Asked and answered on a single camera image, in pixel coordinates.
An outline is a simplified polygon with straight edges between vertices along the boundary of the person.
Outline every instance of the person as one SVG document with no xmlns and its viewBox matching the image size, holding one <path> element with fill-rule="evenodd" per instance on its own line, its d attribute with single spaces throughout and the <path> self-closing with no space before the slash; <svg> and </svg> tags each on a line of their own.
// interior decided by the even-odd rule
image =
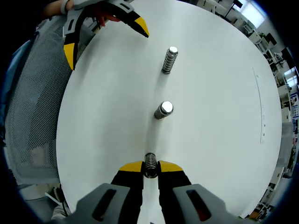
<svg viewBox="0 0 299 224">
<path fill-rule="evenodd" d="M 31 184 L 32 181 L 38 183 L 40 180 L 59 181 L 55 157 L 56 126 L 63 93 L 71 76 L 63 50 L 66 16 L 62 15 L 61 8 L 64 5 L 66 12 L 72 10 L 73 0 L 57 0 L 41 6 L 41 9 L 33 7 L 36 12 L 41 12 L 20 20 L 21 28 L 18 32 L 13 30 L 14 36 L 7 40 L 5 54 L 9 52 L 12 55 L 36 34 L 24 63 L 20 65 L 16 62 L 21 69 L 17 80 L 14 80 L 7 104 L 3 104 L 7 106 L 5 141 L 9 149 L 8 159 L 17 182 L 24 184 Z M 104 18 L 119 21 L 102 12 L 100 4 L 91 7 L 90 14 L 97 18 L 101 26 L 105 26 Z M 41 21 L 45 22 L 39 26 L 37 33 L 36 26 Z M 7 65 L 11 67 L 14 61 L 7 60 Z M 53 218 L 63 217 L 65 211 L 62 211 L 58 206 Z"/>
<path fill-rule="evenodd" d="M 6 16 L 2 24 L 3 43 L 5 43 L 4 56 L 1 65 L 0 83 L 11 61 L 12 54 L 27 40 L 34 36 L 37 25 L 45 19 L 55 15 L 61 15 L 61 6 L 65 5 L 65 11 L 73 9 L 73 0 L 36 0 L 36 1 L 5 1 L 4 7 L 13 15 Z M 101 26 L 105 26 L 104 17 L 112 21 L 120 21 L 113 15 L 100 10 L 100 3 L 95 4 L 91 15 L 97 18 Z"/>
</svg>

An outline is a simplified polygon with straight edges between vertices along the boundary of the metal cylinder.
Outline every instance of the metal cylinder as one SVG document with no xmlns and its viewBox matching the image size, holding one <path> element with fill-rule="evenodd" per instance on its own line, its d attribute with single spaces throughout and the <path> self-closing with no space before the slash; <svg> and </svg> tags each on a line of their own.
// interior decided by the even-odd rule
<svg viewBox="0 0 299 224">
<path fill-rule="evenodd" d="M 167 50 L 166 56 L 164 59 L 163 68 L 162 68 L 162 72 L 164 74 L 170 73 L 177 56 L 178 56 L 178 49 L 176 47 L 170 47 Z"/>
<path fill-rule="evenodd" d="M 155 178 L 157 173 L 157 160 L 153 153 L 147 153 L 144 158 L 144 175 L 147 178 Z"/>
<path fill-rule="evenodd" d="M 172 103 L 170 101 L 164 101 L 156 109 L 154 116 L 156 119 L 162 120 L 163 118 L 171 115 L 172 112 L 173 112 Z"/>
</svg>

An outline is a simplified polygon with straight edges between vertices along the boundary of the office desk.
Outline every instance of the office desk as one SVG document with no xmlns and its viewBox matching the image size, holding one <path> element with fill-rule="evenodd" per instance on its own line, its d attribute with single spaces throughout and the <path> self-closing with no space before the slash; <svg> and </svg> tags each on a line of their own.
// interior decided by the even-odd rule
<svg viewBox="0 0 299 224">
<path fill-rule="evenodd" d="M 281 139 L 278 91 L 266 59 L 239 30 L 204 9 L 171 0 L 132 5 L 149 38 L 108 22 L 83 52 L 64 93 L 57 164 L 70 209 L 111 182 L 121 166 L 154 152 L 220 197 L 229 212 L 249 214 L 267 189 Z M 170 46 L 179 53 L 163 75 Z M 263 143 L 253 69 L 265 87 Z M 174 112 L 155 120 L 164 100 Z M 158 195 L 157 179 L 145 179 L 140 223 L 163 222 Z"/>
</svg>

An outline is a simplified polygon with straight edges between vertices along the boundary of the human hand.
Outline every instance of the human hand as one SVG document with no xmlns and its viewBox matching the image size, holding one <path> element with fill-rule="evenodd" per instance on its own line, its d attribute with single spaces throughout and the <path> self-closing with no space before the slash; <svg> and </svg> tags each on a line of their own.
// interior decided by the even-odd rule
<svg viewBox="0 0 299 224">
<path fill-rule="evenodd" d="M 69 0 L 65 6 L 66 11 L 70 11 L 72 10 L 74 7 L 74 1 L 73 0 Z M 95 17 L 98 21 L 99 24 L 101 26 L 105 26 L 105 19 L 107 18 L 108 20 L 114 21 L 114 22 L 119 22 L 121 21 L 120 19 L 116 18 L 115 16 L 105 13 L 103 11 L 101 11 L 101 6 L 100 6 L 100 2 L 97 4 L 94 4 L 91 7 L 91 16 Z"/>
</svg>

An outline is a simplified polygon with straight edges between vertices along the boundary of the wall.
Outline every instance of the wall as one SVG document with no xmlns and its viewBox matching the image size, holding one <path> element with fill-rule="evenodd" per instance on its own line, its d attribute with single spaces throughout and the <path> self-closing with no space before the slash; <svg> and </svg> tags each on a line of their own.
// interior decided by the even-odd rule
<svg viewBox="0 0 299 224">
<path fill-rule="evenodd" d="M 280 39 L 280 36 L 276 29 L 274 28 L 272 22 L 269 18 L 266 18 L 265 21 L 256 29 L 258 32 L 263 32 L 265 35 L 271 33 L 277 44 L 273 47 L 273 52 L 280 52 L 285 48 L 283 41 Z"/>
</svg>

